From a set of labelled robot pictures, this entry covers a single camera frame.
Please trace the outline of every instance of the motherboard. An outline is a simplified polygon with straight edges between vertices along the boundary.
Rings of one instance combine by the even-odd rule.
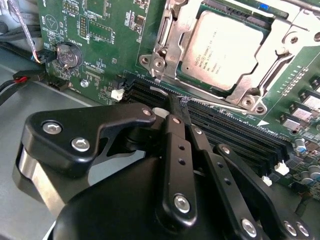
[[[288,142],[269,178],[320,200],[320,7],[296,2],[39,0],[46,69],[103,105],[136,78]]]

